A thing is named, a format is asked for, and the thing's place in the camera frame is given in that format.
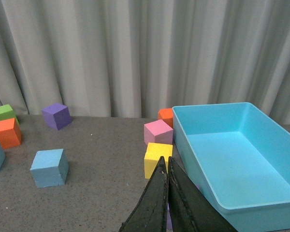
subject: curtain fold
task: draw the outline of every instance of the curtain fold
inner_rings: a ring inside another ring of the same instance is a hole
[[[290,0],[0,0],[0,105],[157,117],[251,102],[290,124]]]

